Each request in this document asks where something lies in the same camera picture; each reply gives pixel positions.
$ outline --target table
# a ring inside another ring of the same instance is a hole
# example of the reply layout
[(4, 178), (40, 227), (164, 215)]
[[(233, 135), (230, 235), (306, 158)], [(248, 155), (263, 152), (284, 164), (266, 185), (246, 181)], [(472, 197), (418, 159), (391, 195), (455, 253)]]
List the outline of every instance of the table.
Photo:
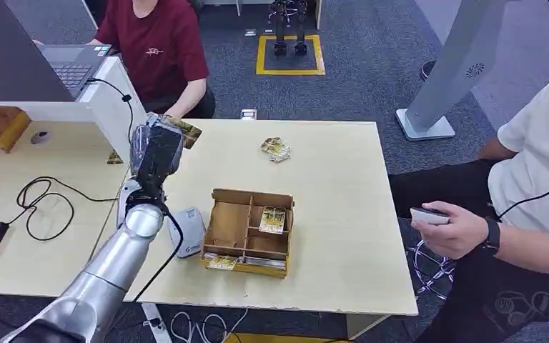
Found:
[[(349, 337), (392, 314), (416, 315), (375, 123), (188, 120), (203, 130), (164, 183), (172, 211), (197, 207), (209, 222), (215, 188), (293, 195), (294, 234), (285, 279), (205, 269), (199, 256), (172, 260), (141, 302), (347, 314)], [(292, 158), (260, 151), (280, 136)], [(111, 213), (99, 245), (115, 230)], [(172, 253), (161, 230), (126, 300)]]
[[(42, 145), (31, 144), (31, 135), (39, 131), (49, 131), (51, 138)], [(39, 176), (56, 177), (90, 197), (116, 197), (127, 168), (106, 164), (111, 150), (93, 123), (32, 122), (10, 154), (0, 150), (0, 221), (20, 213), (16, 195)], [(33, 199), (44, 187), (37, 184), (29, 196)], [(56, 184), (51, 189), (70, 199), (76, 212), (73, 222), (48, 242), (26, 233), (26, 214), (14, 222), (0, 244), (0, 294), (57, 297), (92, 254), (113, 203), (89, 202)], [(31, 230), (50, 236), (64, 226), (69, 214), (63, 199), (47, 197), (33, 216)]]

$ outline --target white device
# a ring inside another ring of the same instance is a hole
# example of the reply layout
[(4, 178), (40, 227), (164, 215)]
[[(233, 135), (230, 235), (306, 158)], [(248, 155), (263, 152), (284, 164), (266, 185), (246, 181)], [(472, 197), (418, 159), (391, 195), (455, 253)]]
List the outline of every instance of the white device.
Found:
[(397, 120), (410, 141), (455, 136), (445, 113), (492, 69), (506, 1), (462, 0), (435, 67)]
[[(205, 223), (201, 212), (196, 207), (190, 207), (184, 211), (174, 213), (173, 216), (184, 233), (184, 241), (176, 256), (183, 259), (200, 252), (203, 237), (205, 236)], [(179, 235), (172, 221), (166, 220), (169, 227), (169, 236), (172, 238), (175, 247), (178, 245)]]
[(411, 218), (418, 222), (424, 222), (431, 225), (449, 224), (449, 216), (441, 212), (429, 211), (427, 209), (412, 207), (410, 209), (410, 213), (411, 213)]

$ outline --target person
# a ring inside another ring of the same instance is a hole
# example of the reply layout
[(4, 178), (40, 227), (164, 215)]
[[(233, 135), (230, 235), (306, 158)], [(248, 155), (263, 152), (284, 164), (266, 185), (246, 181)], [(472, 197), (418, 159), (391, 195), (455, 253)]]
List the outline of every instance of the person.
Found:
[(431, 250), (457, 260), (447, 300), (417, 343), (502, 342), (549, 321), (549, 85), (475, 161), (391, 175), (390, 186), (399, 217), (411, 207), (450, 217), (411, 223)]
[(121, 53), (147, 111), (176, 119), (214, 116), (197, 15), (188, 0), (109, 0), (88, 44), (110, 44)]

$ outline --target yellow label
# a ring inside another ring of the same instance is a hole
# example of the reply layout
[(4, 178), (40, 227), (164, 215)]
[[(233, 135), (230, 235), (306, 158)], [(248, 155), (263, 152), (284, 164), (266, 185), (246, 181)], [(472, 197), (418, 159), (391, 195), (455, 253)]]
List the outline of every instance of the yellow label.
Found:
[(211, 261), (209, 261), (209, 265), (207, 266), (207, 268), (232, 270), (236, 264), (236, 257), (216, 256)]

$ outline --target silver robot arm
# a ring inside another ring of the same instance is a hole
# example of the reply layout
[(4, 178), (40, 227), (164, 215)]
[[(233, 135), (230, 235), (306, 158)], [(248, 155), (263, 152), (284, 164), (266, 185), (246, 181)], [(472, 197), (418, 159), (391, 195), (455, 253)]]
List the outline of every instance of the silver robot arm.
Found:
[(118, 229), (60, 297), (0, 342), (104, 341), (150, 243), (169, 214), (162, 183), (179, 166), (182, 142), (179, 128), (162, 123), (156, 116), (136, 129), (133, 177), (119, 195)]

